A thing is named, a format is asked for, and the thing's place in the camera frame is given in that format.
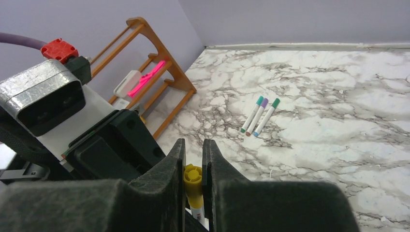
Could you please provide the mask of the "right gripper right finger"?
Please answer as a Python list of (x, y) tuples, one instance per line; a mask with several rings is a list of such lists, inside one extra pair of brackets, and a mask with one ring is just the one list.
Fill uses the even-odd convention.
[(205, 215), (213, 232), (357, 232), (347, 197), (318, 181), (251, 181), (203, 143)]

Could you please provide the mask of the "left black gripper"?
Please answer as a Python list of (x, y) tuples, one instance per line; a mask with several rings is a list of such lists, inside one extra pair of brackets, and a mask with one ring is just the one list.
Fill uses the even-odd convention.
[(62, 156), (76, 180), (122, 179), (145, 174), (165, 154), (136, 111), (114, 110), (69, 144)]

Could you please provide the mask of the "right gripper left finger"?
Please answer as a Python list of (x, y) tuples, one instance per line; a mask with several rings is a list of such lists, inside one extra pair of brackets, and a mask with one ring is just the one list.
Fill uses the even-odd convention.
[(182, 232), (185, 140), (131, 182), (14, 183), (0, 195), (3, 232)]

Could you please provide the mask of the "yellow pen cap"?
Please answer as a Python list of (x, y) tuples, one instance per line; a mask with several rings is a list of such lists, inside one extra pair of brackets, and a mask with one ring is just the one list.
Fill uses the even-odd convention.
[(202, 191), (202, 168), (189, 164), (185, 166), (183, 183), (191, 208), (199, 209), (204, 205)]

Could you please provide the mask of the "white pen teal tip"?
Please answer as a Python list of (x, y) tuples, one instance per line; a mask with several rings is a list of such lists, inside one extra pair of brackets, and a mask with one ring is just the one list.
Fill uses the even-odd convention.
[(240, 129), (241, 133), (245, 133), (245, 131), (248, 129), (251, 121), (253, 120), (254, 116), (256, 115), (258, 109), (260, 106), (258, 106), (256, 103), (254, 105), (254, 107), (252, 108), (252, 111), (250, 113), (250, 115), (248, 116), (248, 118), (246, 119), (245, 123), (243, 124), (243, 126)]

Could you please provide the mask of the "white pen blue tip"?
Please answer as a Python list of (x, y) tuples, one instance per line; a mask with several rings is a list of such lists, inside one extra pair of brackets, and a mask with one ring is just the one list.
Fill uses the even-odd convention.
[(250, 134), (253, 132), (253, 130), (256, 126), (256, 123), (259, 121), (264, 109), (265, 108), (259, 107), (259, 109), (258, 109), (256, 115), (254, 116), (253, 120), (251, 121), (248, 129), (245, 131), (246, 136), (250, 136)]

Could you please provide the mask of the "white pen brown tip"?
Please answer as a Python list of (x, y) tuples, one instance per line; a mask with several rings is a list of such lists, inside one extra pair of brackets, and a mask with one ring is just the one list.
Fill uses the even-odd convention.
[(264, 126), (267, 124), (267, 122), (269, 121), (270, 117), (272, 116), (272, 114), (274, 113), (276, 109), (272, 108), (271, 105), (267, 111), (267, 113), (265, 114), (265, 116), (263, 117), (261, 123), (258, 125), (258, 127), (256, 128), (256, 130), (253, 132), (253, 135), (255, 137), (258, 137), (259, 134), (262, 132)]

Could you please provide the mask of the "purple pen cap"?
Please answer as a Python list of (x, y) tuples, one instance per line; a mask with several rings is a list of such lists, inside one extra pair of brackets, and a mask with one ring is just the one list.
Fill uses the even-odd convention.
[(265, 108), (268, 105), (268, 99), (264, 98), (263, 101), (260, 104), (260, 107)]

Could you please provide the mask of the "green pen cap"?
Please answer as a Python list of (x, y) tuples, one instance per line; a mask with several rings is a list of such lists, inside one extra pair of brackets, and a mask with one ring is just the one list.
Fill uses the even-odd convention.
[(280, 103), (280, 99), (279, 99), (279, 98), (276, 98), (276, 99), (273, 101), (273, 103), (271, 104), (271, 107), (274, 108), (274, 109), (276, 109), (277, 106), (279, 105), (279, 103)]

